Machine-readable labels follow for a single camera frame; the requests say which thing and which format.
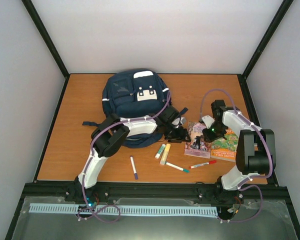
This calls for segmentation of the orange Treehouse book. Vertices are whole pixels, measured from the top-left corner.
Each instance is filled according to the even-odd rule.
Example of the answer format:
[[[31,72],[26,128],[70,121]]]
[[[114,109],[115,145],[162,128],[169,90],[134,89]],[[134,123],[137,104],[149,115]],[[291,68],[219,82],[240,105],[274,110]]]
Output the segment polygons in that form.
[[[226,130],[224,138],[212,142],[210,157],[214,159],[235,162],[239,137],[230,128]]]

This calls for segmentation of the navy blue backpack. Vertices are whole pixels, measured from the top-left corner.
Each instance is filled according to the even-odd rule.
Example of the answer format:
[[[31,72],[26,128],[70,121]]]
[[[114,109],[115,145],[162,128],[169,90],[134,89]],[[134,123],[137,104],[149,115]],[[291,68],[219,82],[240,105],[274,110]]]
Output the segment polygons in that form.
[[[111,76],[102,92],[102,109],[106,118],[116,114],[132,119],[154,116],[161,109],[172,106],[171,92],[162,78],[150,69],[132,69]],[[100,123],[83,122],[84,126]]]

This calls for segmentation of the pink Taming Shrew book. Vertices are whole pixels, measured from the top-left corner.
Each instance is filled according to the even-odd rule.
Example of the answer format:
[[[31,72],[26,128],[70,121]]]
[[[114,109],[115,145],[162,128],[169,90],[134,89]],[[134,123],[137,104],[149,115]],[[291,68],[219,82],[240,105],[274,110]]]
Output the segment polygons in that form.
[[[188,122],[187,130],[190,136],[190,142],[185,143],[185,155],[206,159],[211,157],[211,144],[204,139],[204,129],[206,129],[206,126],[203,123]]]

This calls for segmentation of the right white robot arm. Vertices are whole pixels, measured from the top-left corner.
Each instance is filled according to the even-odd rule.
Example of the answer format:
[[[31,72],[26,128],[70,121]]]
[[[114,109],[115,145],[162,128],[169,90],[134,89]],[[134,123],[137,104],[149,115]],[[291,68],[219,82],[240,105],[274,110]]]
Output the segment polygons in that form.
[[[207,143],[226,138],[227,129],[238,137],[235,166],[215,183],[214,199],[219,203],[231,201],[241,187],[254,178],[268,178],[276,166],[275,135],[248,120],[237,107],[226,106],[223,100],[211,104],[212,116],[201,118]]]

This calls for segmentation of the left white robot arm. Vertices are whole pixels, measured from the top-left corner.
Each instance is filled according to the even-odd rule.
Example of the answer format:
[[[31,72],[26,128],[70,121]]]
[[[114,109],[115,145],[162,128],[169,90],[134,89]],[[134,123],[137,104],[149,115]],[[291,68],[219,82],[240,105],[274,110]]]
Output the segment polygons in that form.
[[[74,180],[76,195],[85,202],[93,198],[93,187],[101,169],[122,146],[146,148],[162,138],[170,143],[189,142],[189,133],[183,127],[186,122],[183,115],[187,111],[186,107],[178,111],[169,105],[153,116],[123,118],[115,113],[110,114],[91,134],[88,159]]]

